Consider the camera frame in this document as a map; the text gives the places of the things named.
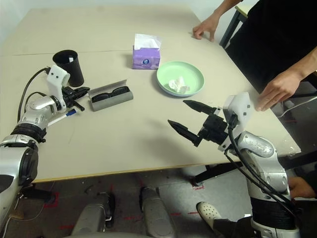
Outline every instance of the table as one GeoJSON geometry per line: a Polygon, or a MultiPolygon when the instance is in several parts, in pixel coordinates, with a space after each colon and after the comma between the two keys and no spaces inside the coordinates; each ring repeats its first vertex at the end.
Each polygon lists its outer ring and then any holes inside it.
{"type": "Polygon", "coordinates": [[[244,5],[244,4],[238,4],[234,8],[236,9],[236,12],[234,13],[228,28],[223,34],[223,37],[220,40],[220,45],[222,47],[226,47],[229,43],[230,38],[232,37],[232,34],[236,30],[239,22],[245,22],[248,18],[248,12],[253,7],[253,5],[244,5]]]}
{"type": "MultiPolygon", "coordinates": [[[[5,42],[0,57],[0,137],[16,125],[27,80],[51,65],[55,52],[71,48],[78,52],[84,86],[96,88],[127,79],[134,99],[98,112],[92,112],[88,97],[79,100],[84,112],[48,128],[47,142],[39,148],[35,182],[226,163],[218,145],[203,141],[195,148],[167,123],[168,119],[178,121],[197,133],[206,115],[191,110],[183,99],[165,94],[155,70],[131,69],[134,34],[159,35],[163,38],[161,64],[186,61],[205,77],[203,90],[191,100],[222,106],[229,95],[244,91],[256,100],[257,92],[221,46],[191,37],[191,28],[198,23],[189,8],[179,5],[31,10],[5,42]],[[104,22],[110,18],[116,27],[104,22]],[[38,31],[39,25],[46,27],[38,31]],[[59,37],[50,34],[52,30],[59,37]]],[[[35,90],[48,92],[45,74],[31,84],[27,94],[35,90]]],[[[254,112],[246,129],[271,140],[280,155],[300,152],[270,110],[254,112]]]]}

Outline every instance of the person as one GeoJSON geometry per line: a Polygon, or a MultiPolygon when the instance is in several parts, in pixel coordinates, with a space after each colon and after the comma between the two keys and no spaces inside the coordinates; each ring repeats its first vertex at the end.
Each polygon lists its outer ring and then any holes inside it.
{"type": "MultiPolygon", "coordinates": [[[[241,0],[224,0],[213,14],[193,28],[214,41],[220,17],[241,0]]],[[[291,97],[302,80],[317,70],[317,1],[259,0],[225,49],[261,93],[257,111],[291,97]]]]}
{"type": "MultiPolygon", "coordinates": [[[[290,177],[288,184],[292,199],[317,197],[317,171],[312,171],[304,177],[290,177]]],[[[198,203],[197,211],[219,238],[254,237],[251,217],[242,218],[237,222],[223,219],[217,209],[207,202],[198,203]]]]}

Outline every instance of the white wall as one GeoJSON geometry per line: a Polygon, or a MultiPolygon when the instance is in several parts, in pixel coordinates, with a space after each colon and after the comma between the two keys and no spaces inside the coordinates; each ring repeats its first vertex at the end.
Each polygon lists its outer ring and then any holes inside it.
{"type": "MultiPolygon", "coordinates": [[[[257,0],[244,0],[243,4],[255,4],[257,0]]],[[[197,17],[206,19],[222,2],[222,0],[0,0],[0,44],[14,31],[31,8],[96,6],[106,4],[188,4],[197,17]]],[[[234,9],[224,14],[215,34],[215,40],[220,41],[226,30],[234,9]]]]}

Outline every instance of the white shoe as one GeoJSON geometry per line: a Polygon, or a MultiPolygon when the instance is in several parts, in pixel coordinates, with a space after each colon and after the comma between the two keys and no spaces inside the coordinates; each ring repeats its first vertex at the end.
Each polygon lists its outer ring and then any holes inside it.
{"type": "Polygon", "coordinates": [[[214,220],[222,218],[217,209],[207,202],[197,203],[196,207],[201,217],[212,229],[214,220]]]}

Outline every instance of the black cup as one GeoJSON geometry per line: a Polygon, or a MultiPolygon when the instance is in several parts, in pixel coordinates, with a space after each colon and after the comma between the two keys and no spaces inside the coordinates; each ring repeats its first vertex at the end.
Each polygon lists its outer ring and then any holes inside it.
{"type": "Polygon", "coordinates": [[[53,61],[57,66],[66,70],[70,74],[69,85],[71,87],[79,87],[84,83],[84,77],[80,69],[78,55],[75,51],[64,50],[53,56],[53,61]]]}

